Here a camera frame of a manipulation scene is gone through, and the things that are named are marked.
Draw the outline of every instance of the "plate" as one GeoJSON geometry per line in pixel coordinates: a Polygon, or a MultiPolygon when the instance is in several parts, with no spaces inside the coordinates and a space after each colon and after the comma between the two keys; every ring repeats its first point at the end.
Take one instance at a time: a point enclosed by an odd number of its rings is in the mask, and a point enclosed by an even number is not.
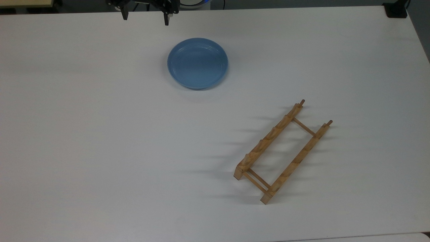
{"type": "Polygon", "coordinates": [[[182,86],[205,89],[222,81],[228,59],[222,47],[214,41],[192,38],[180,42],[170,51],[167,67],[182,86]]]}

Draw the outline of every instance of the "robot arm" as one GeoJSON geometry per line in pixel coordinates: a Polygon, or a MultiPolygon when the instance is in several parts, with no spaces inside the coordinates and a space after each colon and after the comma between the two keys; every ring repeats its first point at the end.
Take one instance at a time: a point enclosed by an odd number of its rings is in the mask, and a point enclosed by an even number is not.
{"type": "MultiPolygon", "coordinates": [[[[121,10],[123,19],[127,20],[129,16],[129,10],[127,4],[131,0],[106,0],[106,4],[113,5],[121,10]]],[[[164,14],[164,24],[169,25],[169,19],[173,14],[179,12],[179,0],[135,0],[137,3],[151,4],[158,8],[164,14]]]]}

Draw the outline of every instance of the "table surface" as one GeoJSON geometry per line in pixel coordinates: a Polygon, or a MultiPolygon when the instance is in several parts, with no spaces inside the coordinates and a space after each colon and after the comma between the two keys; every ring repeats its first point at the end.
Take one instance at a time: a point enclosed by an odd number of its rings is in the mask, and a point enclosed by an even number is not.
{"type": "MultiPolygon", "coordinates": [[[[428,231],[429,67],[381,6],[0,16],[0,240],[428,231]],[[192,37],[229,57],[212,89],[167,71],[192,37]],[[264,205],[234,168],[302,99],[301,122],[333,124],[264,205]]],[[[272,183],[309,139],[289,125],[254,170],[272,183]]]]}
{"type": "Polygon", "coordinates": [[[1,0],[0,7],[50,7],[53,0],[1,0]]]}

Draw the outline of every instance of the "wooden crossbar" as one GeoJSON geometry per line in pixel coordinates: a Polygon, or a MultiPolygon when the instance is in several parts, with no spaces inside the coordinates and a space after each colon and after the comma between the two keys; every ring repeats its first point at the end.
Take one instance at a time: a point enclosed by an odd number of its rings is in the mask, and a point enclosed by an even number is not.
{"type": "Polygon", "coordinates": [[[257,186],[263,193],[263,197],[261,201],[264,204],[267,204],[270,199],[278,192],[278,190],[282,187],[282,185],[287,181],[293,171],[298,167],[298,165],[302,162],[302,160],[306,157],[306,155],[311,151],[311,149],[316,145],[316,143],[322,138],[322,136],[326,133],[326,131],[330,128],[332,124],[332,120],[323,124],[319,130],[314,133],[311,129],[306,127],[303,123],[301,123],[298,119],[296,119],[296,115],[301,111],[303,107],[304,100],[300,103],[296,103],[291,111],[285,115],[282,120],[272,128],[272,130],[264,137],[264,139],[258,142],[257,146],[252,149],[252,151],[245,155],[243,160],[237,164],[236,169],[234,171],[234,177],[236,179],[240,179],[242,176],[248,178],[255,186],[257,186]],[[281,173],[281,175],[276,179],[276,181],[269,185],[265,182],[260,176],[258,176],[252,169],[251,166],[255,163],[255,161],[261,156],[261,154],[269,147],[269,145],[273,142],[273,140],[278,137],[278,135],[285,129],[285,127],[291,122],[296,122],[299,126],[301,126],[304,130],[312,135],[312,138],[307,142],[307,144],[303,147],[303,149],[297,154],[297,156],[292,160],[292,162],[287,166],[287,168],[281,173]],[[247,172],[252,174],[257,180],[259,180],[263,185],[267,187],[267,190],[264,189],[257,181],[255,181],[247,172]]]}

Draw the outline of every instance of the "plate rim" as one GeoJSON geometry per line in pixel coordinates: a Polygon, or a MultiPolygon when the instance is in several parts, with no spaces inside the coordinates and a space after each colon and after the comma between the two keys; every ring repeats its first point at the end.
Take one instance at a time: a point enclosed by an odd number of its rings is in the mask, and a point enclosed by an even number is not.
{"type": "Polygon", "coordinates": [[[210,39],[206,39],[206,38],[201,38],[201,37],[195,37],[195,38],[189,38],[189,39],[186,39],[186,40],[183,40],[183,41],[181,41],[181,42],[179,42],[179,43],[177,43],[171,50],[170,50],[170,53],[169,53],[169,55],[167,56],[167,69],[168,69],[168,71],[169,71],[169,74],[170,74],[170,76],[176,81],[176,82],[178,82],[180,85],[182,85],[182,86],[184,86],[184,87],[186,87],[186,88],[190,88],[190,89],[194,89],[194,90],[202,90],[202,89],[208,89],[208,88],[211,88],[211,87],[213,87],[213,86],[215,86],[215,85],[217,85],[218,83],[220,83],[223,79],[224,79],[224,77],[225,77],[225,75],[227,74],[227,71],[228,71],[228,67],[229,67],[229,61],[228,61],[228,56],[227,56],[227,53],[225,52],[225,50],[224,50],[224,48],[221,46],[221,45],[219,45],[218,43],[216,43],[215,41],[213,41],[213,40],[210,40],[210,39]],[[180,44],[182,44],[182,43],[184,43],[184,42],[188,42],[188,41],[191,41],[191,40],[207,40],[207,41],[209,41],[210,43],[212,43],[212,44],[215,44],[217,47],[219,47],[219,49],[223,52],[223,54],[225,54],[225,56],[226,56],[226,68],[225,68],[225,71],[224,71],[224,73],[222,74],[222,76],[218,79],[218,80],[216,80],[214,83],[212,83],[212,84],[210,84],[209,86],[205,86],[205,87],[192,87],[192,86],[188,86],[188,85],[185,85],[185,84],[183,84],[182,82],[180,82],[178,79],[176,79],[175,78],[175,76],[172,74],[172,71],[171,71],[171,65],[170,65],[170,60],[171,60],[171,56],[173,55],[173,52],[174,52],[174,50],[180,45],[180,44]]]}

